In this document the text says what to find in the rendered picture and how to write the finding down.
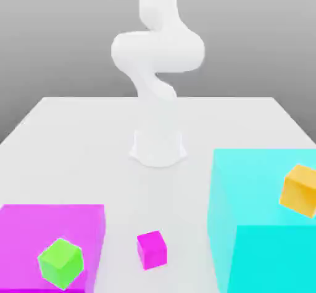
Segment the small magenta cube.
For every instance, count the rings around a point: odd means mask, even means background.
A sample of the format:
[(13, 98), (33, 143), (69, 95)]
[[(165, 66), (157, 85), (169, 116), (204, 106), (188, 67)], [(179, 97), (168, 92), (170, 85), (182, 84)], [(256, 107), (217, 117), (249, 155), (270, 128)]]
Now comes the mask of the small magenta cube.
[(167, 264), (167, 245), (160, 231), (137, 236), (137, 250), (144, 270)]

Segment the small orange cube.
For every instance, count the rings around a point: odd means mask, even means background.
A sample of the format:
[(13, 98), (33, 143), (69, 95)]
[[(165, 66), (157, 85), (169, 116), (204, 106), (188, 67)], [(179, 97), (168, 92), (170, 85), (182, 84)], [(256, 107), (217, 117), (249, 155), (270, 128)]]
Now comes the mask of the small orange cube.
[(297, 164), (285, 177), (280, 204), (313, 218), (316, 215), (316, 170)]

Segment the small green cube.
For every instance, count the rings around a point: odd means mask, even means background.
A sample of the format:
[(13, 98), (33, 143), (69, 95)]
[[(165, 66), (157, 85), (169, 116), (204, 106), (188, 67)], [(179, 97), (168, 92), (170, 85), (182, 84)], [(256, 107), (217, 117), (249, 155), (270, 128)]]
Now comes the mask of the small green cube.
[(81, 247), (58, 238), (37, 257), (42, 278), (66, 290), (84, 269)]

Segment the large cyan box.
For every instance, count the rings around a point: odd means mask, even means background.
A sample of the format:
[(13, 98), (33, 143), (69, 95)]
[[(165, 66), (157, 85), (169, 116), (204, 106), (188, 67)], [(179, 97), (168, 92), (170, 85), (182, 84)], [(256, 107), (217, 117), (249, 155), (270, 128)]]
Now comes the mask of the large cyan box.
[(316, 217), (280, 205), (316, 149), (216, 149), (207, 231), (219, 293), (316, 293)]

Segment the large magenta box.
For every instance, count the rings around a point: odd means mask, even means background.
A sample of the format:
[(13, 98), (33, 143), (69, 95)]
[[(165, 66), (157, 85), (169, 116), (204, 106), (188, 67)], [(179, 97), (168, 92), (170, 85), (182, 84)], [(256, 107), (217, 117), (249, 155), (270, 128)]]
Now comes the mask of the large magenta box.
[[(0, 209), (0, 293), (94, 293), (105, 232), (101, 204), (4, 205)], [(64, 291), (42, 278), (37, 259), (58, 238), (83, 252), (84, 269)]]

